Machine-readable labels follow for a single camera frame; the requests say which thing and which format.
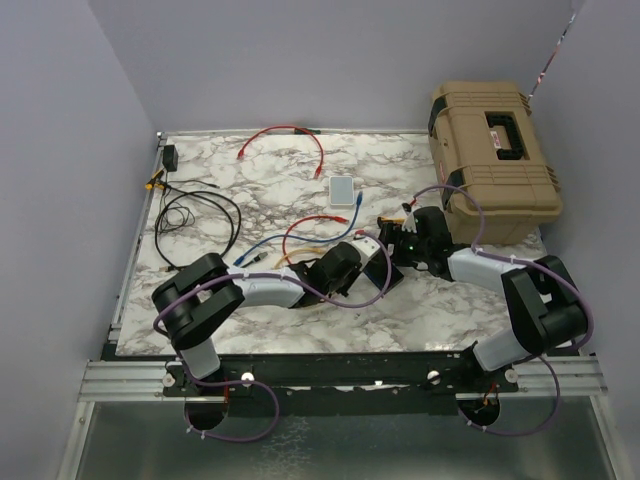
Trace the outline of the black network switch box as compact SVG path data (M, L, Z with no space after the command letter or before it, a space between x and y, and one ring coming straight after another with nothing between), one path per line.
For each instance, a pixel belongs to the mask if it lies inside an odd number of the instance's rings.
M391 269L388 269L386 257L382 252L378 252L377 255L367 263L364 268L364 274L379 290L383 290L387 276L390 276L386 288L387 292L394 289L404 280L403 273L394 263L391 263Z

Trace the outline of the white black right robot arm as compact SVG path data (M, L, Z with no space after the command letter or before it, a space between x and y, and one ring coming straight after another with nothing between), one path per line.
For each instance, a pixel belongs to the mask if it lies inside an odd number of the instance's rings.
M379 288L403 279L402 268L426 271L450 282L463 282L502 295L510 326L464 350L461 383L481 391L496 370L538 357L578 338L591 328L587 309L563 262L547 255L537 260L482 254L478 247L456 243L444 213L436 207L409 211L404 221L380 217L379 240L389 251L366 267Z

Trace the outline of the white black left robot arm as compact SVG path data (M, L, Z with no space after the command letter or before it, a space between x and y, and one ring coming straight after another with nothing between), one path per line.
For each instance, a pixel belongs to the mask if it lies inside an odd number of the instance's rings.
M186 363L186 382L206 395L220 385L221 361L213 333L239 308L311 307L323 295L345 296L369 260L379 252L360 237L330 248L320 259L274 270L271 278L249 278L215 253L206 254L157 287L151 299L157 311L175 307L161 319L171 345Z

